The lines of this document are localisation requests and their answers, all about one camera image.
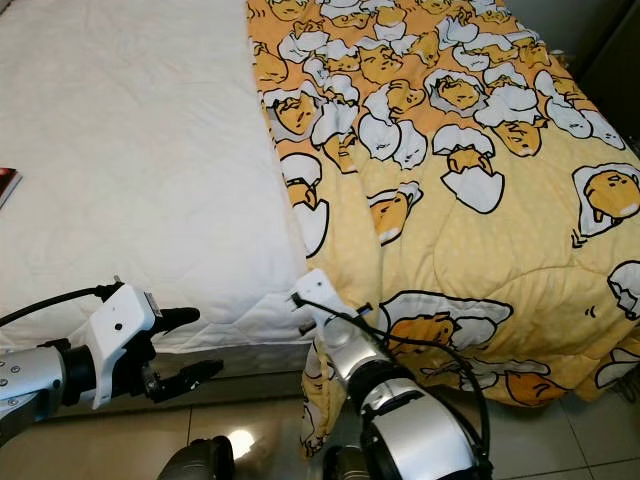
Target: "yellow comforter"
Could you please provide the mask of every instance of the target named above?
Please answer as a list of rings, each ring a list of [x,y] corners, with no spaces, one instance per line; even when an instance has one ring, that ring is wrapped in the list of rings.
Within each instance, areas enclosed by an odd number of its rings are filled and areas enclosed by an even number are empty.
[[[493,0],[249,0],[262,107],[310,268],[487,397],[591,399],[640,361],[640,163]],[[426,384],[440,352],[391,343]],[[320,345],[311,454],[344,394]]]

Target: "quilted mattress pad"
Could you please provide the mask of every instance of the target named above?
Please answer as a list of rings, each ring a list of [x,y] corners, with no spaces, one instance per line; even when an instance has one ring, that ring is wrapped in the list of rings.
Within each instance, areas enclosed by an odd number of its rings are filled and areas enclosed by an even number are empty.
[[[304,341],[283,303],[304,271],[251,73],[244,2],[16,0],[0,16],[0,315],[123,281],[201,319],[182,353]],[[97,306],[49,308],[0,348],[82,338]]]

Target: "bedsheet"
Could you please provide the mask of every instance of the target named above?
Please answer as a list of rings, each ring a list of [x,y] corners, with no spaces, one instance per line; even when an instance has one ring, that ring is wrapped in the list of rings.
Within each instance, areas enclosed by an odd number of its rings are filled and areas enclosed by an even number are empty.
[[[284,299],[303,247],[245,25],[244,2],[210,0],[16,0],[0,16],[0,166],[24,175],[0,211],[0,316],[119,274],[200,309],[161,352],[301,341]],[[0,348],[78,343],[97,306],[21,319]]]
[[[304,237],[367,320],[460,352],[489,398],[594,398],[640,361],[640,162],[493,0],[249,0],[259,96]],[[424,384],[470,389],[391,342]],[[344,393],[322,346],[302,445]]]

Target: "book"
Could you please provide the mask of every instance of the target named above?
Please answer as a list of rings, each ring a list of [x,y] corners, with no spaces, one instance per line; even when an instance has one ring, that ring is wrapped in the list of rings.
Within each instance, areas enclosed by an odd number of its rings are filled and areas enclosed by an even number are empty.
[[[14,168],[0,167],[0,208],[7,201],[13,189],[22,180],[22,175]]]

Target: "black cable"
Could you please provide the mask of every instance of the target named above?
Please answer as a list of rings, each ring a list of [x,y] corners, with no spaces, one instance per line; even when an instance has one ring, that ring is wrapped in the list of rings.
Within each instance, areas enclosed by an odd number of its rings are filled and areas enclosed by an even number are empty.
[[[13,322],[14,320],[17,320],[18,318],[24,317],[25,315],[29,315],[30,313],[33,313],[33,312],[37,312],[38,310],[42,310],[43,308],[50,307],[51,305],[56,305],[57,303],[66,302],[74,298],[86,297],[87,295],[95,295],[96,291],[97,291],[96,287],[83,288],[82,290],[63,293],[62,295],[58,295],[56,297],[51,297],[46,300],[42,300],[40,302],[34,303],[33,305],[29,305],[28,307],[21,308],[16,312],[10,313],[9,315],[5,315],[4,317],[0,318],[0,327],[4,327],[5,325]]]
[[[418,346],[427,346],[427,347],[435,347],[438,348],[444,352],[446,352],[451,358],[453,358],[456,363],[458,363],[458,365],[460,365],[460,368],[462,368],[462,371],[464,372],[464,374],[466,375],[467,379],[469,380],[469,382],[471,383],[471,386],[473,388],[473,393],[475,396],[475,400],[476,403],[478,404],[478,408],[480,410],[480,426],[481,426],[481,435],[478,435],[477,431],[475,431],[475,428],[473,428],[473,426],[468,423],[466,426],[470,426],[474,432],[475,435],[472,435],[472,438],[475,436],[475,438],[480,438],[481,439],[481,444],[480,447],[482,449],[482,451],[480,452],[483,456],[485,456],[484,460],[488,460],[488,456],[489,456],[489,448],[491,445],[491,432],[490,432],[490,428],[489,428],[489,411],[487,408],[487,401],[484,398],[484,394],[482,393],[482,389],[480,388],[480,384],[478,383],[478,380],[476,378],[476,376],[473,374],[473,372],[471,371],[471,368],[469,367],[469,364],[467,363],[467,361],[462,358],[460,355],[458,355],[453,349],[445,346],[445,345],[441,345],[439,343],[436,342],[430,342],[427,340],[414,340],[411,338],[402,338],[402,337],[397,337],[395,335],[392,335],[389,332],[384,332],[382,330],[378,330],[377,328],[371,327],[369,326],[361,317],[351,317],[350,315],[347,315],[346,313],[341,313],[338,312],[336,310],[333,310],[329,307],[325,307],[324,305],[321,305],[319,303],[315,303],[312,302],[310,300],[305,300],[304,298],[300,297],[300,295],[298,294],[294,294],[292,295],[292,299],[294,301],[294,303],[298,306],[302,306],[302,305],[309,305],[311,307],[317,308],[319,310],[322,310],[324,312],[327,312],[331,315],[333,315],[334,317],[338,317],[341,318],[357,327],[359,327],[360,329],[364,330],[365,332],[369,333],[370,335],[381,335],[383,337],[383,341],[388,342],[389,340],[393,340],[399,343],[404,343],[407,345],[418,345]]]

